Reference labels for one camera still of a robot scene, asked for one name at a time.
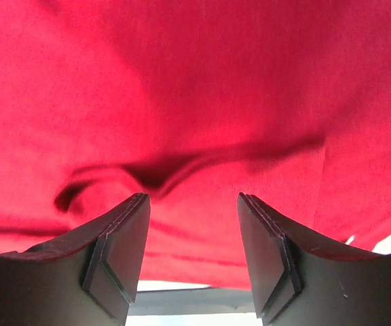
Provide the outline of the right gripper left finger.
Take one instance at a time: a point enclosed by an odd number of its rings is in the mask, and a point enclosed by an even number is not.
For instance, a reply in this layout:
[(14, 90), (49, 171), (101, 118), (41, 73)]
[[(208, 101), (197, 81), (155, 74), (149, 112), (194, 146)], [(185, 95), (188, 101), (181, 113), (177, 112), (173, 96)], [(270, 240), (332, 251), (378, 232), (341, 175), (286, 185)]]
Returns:
[(0, 325), (123, 325), (149, 217), (149, 197), (137, 193), (66, 234), (0, 254)]

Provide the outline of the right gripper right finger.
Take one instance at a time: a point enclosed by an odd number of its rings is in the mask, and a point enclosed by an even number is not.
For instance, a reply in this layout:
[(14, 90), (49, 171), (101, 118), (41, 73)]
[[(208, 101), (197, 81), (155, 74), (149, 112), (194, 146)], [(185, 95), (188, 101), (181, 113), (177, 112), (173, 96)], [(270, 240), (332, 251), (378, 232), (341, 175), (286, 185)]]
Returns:
[(391, 325), (391, 254), (326, 237), (240, 194), (255, 312), (264, 325)]

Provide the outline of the dark red t shirt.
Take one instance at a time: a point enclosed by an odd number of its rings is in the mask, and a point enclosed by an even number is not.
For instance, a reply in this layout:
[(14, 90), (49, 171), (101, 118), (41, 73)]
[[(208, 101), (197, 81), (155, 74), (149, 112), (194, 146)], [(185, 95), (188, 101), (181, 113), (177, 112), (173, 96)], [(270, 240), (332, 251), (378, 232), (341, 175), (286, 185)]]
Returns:
[(144, 280), (247, 288), (242, 192), (391, 253), (391, 1), (0, 1), (0, 253), (136, 192)]

